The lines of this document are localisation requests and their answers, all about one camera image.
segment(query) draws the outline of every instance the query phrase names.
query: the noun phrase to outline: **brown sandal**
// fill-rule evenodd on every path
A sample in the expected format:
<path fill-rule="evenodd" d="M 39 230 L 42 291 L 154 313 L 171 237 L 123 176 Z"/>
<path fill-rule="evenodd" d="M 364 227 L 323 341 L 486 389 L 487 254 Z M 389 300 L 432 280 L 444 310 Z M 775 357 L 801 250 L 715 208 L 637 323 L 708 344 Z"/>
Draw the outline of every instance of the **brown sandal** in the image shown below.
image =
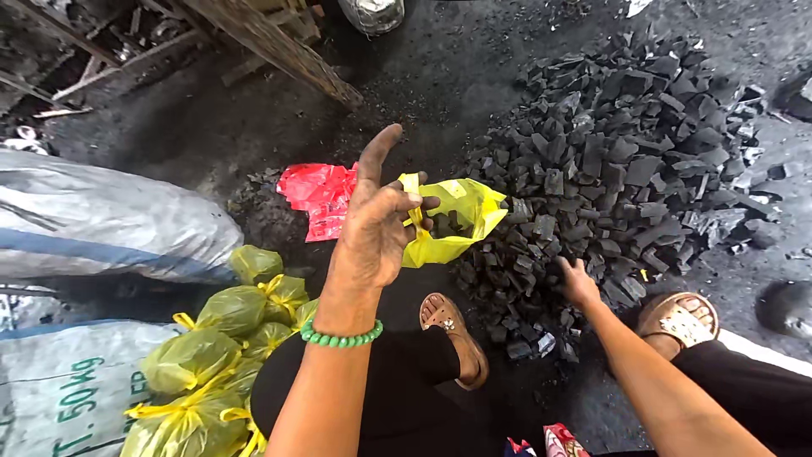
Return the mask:
<path fill-rule="evenodd" d="M 690 311 L 677 304 L 684 298 L 696 298 L 706 307 L 713 318 L 710 332 Z M 685 349 L 701 342 L 715 340 L 719 336 L 719 315 L 707 298 L 693 292 L 677 292 L 660 295 L 652 300 L 640 314 L 637 334 L 641 338 L 652 335 L 668 335 Z"/>
<path fill-rule="evenodd" d="M 437 311 L 429 317 L 428 320 L 423 320 L 423 310 L 424 303 L 429 297 L 432 295 L 439 296 L 445 300 L 445 303 L 437 308 Z M 462 317 L 462 313 L 460 313 L 460 309 L 454 302 L 443 294 L 440 293 L 432 293 L 427 295 L 423 298 L 423 301 L 420 304 L 420 310 L 418 311 L 418 319 L 420 321 L 420 326 L 424 330 L 428 329 L 432 325 L 437 325 L 446 331 L 448 334 L 454 334 L 457 336 L 462 337 L 465 341 L 465 344 L 469 347 L 471 352 L 477 359 L 477 364 L 479 365 L 479 373 L 477 373 L 476 377 L 474 378 L 473 382 L 470 384 L 466 384 L 463 381 L 457 379 L 455 380 L 457 384 L 460 385 L 465 390 L 474 390 L 482 387 L 485 384 L 485 380 L 488 378 L 488 373 L 490 372 L 490 367 L 488 366 L 488 358 L 485 357 L 485 352 L 482 351 L 482 348 L 477 344 L 477 342 L 471 337 L 468 330 L 465 328 L 465 319 Z"/>

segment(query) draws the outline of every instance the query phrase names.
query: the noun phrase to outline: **dirty ground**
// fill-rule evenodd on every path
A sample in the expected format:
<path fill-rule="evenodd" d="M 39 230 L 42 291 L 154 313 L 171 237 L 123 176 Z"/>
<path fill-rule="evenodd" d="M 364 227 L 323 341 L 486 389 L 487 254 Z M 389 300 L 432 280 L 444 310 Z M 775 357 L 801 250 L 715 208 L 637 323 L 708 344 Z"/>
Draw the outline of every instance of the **dirty ground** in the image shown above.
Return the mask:
<path fill-rule="evenodd" d="M 464 159 L 469 140 L 487 130 L 491 116 L 503 115 L 519 102 L 513 87 L 519 65 L 532 57 L 577 51 L 649 22 L 661 33 L 671 30 L 702 38 L 720 67 L 771 94 L 812 59 L 812 8 L 803 2 L 655 0 L 631 19 L 625 18 L 626 2 L 581 3 L 589 6 L 583 17 L 555 0 L 407 1 L 404 23 L 372 41 L 355 32 L 338 7 L 326 7 L 327 39 L 319 51 L 352 72 L 349 80 L 367 102 L 349 115 L 270 67 L 226 89 L 219 77 L 238 59 L 203 50 L 194 63 L 162 81 L 129 92 L 113 84 L 91 93 L 88 102 L 97 107 L 95 112 L 49 120 L 42 129 L 62 157 L 169 181 L 225 204 L 248 174 L 266 168 L 303 162 L 352 166 L 364 144 L 391 122 L 404 125 L 405 139 L 387 160 L 384 180 L 417 170 L 427 171 L 431 180 L 447 179 L 452 166 Z M 792 160 L 801 162 L 805 172 L 812 168 L 812 126 L 765 116 L 759 128 L 767 152 L 755 167 Z M 688 275 L 668 277 L 650 288 L 649 296 L 697 290 L 717 305 L 726 329 L 812 361 L 809 343 L 760 328 L 753 312 L 758 295 L 771 282 L 806 279 L 812 271 L 812 259 L 787 256 L 812 245 L 812 233 L 805 230 L 812 222 L 805 203 L 807 181 L 806 173 L 778 181 L 785 195 L 780 204 L 784 239 L 777 246 L 738 256 L 710 251 Z M 269 195 L 260 211 L 244 214 L 240 223 L 247 242 L 279 250 L 290 265 L 315 267 L 308 286 L 317 294 L 334 243 L 305 245 L 306 214 L 286 205 L 283 198 Z M 416 328 L 420 301 L 440 291 L 473 318 L 472 304 L 455 281 L 445 265 L 404 270 L 385 291 L 379 317 L 388 329 Z M 137 309 L 133 290 L 148 290 L 149 306 Z M 129 299 L 117 307 L 87 300 L 81 313 L 66 311 L 60 319 L 161 320 L 190 307 L 178 302 L 177 292 L 163 292 L 154 284 L 122 290 L 108 283 L 106 294 Z M 171 309 L 161 304 L 163 299 L 172 303 Z M 624 316 L 628 322 L 634 317 Z M 473 332 L 487 339 L 484 329 Z M 582 339 L 579 364 L 551 359 L 509 363 L 503 350 L 490 350 L 491 378 L 485 388 L 473 394 L 453 386 L 445 391 L 479 416 L 490 417 L 500 432 L 531 442 L 540 441 L 542 425 L 562 422 L 595 454 L 648 446 L 606 370 L 594 335 Z"/>

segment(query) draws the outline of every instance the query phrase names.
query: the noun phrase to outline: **foot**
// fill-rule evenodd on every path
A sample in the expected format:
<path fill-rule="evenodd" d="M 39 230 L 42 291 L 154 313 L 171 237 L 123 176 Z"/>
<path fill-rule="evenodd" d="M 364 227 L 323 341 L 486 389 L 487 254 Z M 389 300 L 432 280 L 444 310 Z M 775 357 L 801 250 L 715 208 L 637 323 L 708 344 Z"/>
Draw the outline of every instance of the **foot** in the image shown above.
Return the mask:
<path fill-rule="evenodd" d="M 647 309 L 647 311 L 657 312 L 654 311 L 653 308 L 656 308 L 660 303 L 668 301 L 668 299 L 668 297 L 661 300 L 655 299 L 657 303 L 651 303 L 649 307 L 652 307 L 652 309 Z M 717 334 L 719 327 L 719 323 L 716 321 L 715 311 L 711 308 L 711 305 L 708 302 L 703 301 L 698 295 L 681 294 L 676 300 L 676 305 L 685 309 L 689 315 L 693 317 L 693 319 L 690 317 L 686 317 L 685 319 L 687 326 L 695 327 L 695 329 L 689 330 L 690 338 L 680 338 L 668 332 L 655 333 L 657 331 L 665 330 L 661 321 L 662 319 L 671 319 L 675 314 L 677 314 L 676 311 L 673 311 L 675 310 L 673 307 L 671 308 L 672 311 L 667 312 L 665 316 L 656 316 L 654 319 L 646 319 L 647 316 L 644 316 L 646 314 L 644 311 L 644 315 L 641 315 L 640 327 L 637 331 L 638 334 L 645 335 L 642 337 L 643 341 L 649 343 L 649 345 L 666 360 L 674 359 L 674 357 L 680 353 L 680 350 L 682 350 L 683 347 L 690 347 L 694 344 L 698 344 L 699 342 L 715 339 L 715 335 Z M 691 338 L 693 339 L 693 342 L 686 341 L 686 339 Z"/>
<path fill-rule="evenodd" d="M 460 385 L 474 385 L 480 372 L 477 343 L 471 338 L 462 319 L 455 319 L 456 306 L 442 294 L 429 294 L 420 307 L 420 324 L 426 330 L 432 325 L 443 328 L 460 358 Z"/>

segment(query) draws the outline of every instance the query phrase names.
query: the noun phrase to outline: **hand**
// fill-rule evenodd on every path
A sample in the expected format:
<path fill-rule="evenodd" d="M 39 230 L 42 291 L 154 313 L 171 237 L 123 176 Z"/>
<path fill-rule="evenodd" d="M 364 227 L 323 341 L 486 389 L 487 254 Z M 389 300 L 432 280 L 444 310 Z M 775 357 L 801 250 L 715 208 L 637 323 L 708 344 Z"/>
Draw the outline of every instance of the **hand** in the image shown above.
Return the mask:
<path fill-rule="evenodd" d="M 364 148 L 358 161 L 358 182 L 350 199 L 339 242 L 330 260 L 327 282 L 345 291 L 380 290 L 398 276 L 404 248 L 415 238 L 413 226 L 404 227 L 406 211 L 439 206 L 437 197 L 408 194 L 400 181 L 381 187 L 381 165 L 403 129 L 390 125 Z M 420 183 L 427 179 L 420 172 Z M 423 219 L 423 228 L 432 221 Z"/>
<path fill-rule="evenodd" d="M 564 257 L 556 257 L 555 261 L 564 271 L 562 293 L 573 306 L 585 311 L 587 307 L 602 303 L 598 286 L 590 275 L 586 274 L 583 260 L 576 259 L 574 267 Z"/>

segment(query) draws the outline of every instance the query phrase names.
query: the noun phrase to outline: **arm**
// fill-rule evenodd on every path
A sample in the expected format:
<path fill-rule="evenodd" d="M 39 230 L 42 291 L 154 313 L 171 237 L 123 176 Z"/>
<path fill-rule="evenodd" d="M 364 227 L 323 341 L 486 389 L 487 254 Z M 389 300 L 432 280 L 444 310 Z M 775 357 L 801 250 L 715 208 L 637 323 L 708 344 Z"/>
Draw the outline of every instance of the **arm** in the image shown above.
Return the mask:
<path fill-rule="evenodd" d="M 601 301 L 584 271 L 559 257 L 564 295 L 595 328 L 620 387 L 663 457 L 763 456 L 772 453 L 713 398 L 626 327 Z"/>
<path fill-rule="evenodd" d="M 415 237 L 414 227 L 403 226 L 406 211 L 421 202 L 424 209 L 439 205 L 437 198 L 423 201 L 405 193 L 398 181 L 380 187 L 381 165 L 401 131 L 390 125 L 359 160 L 356 189 L 313 320 L 321 334 L 351 337 L 373 328 L 381 291 L 398 276 L 404 248 Z M 421 173 L 421 183 L 425 179 Z M 429 229 L 430 220 L 425 220 Z M 266 456 L 357 454 L 370 346 L 307 345 Z"/>

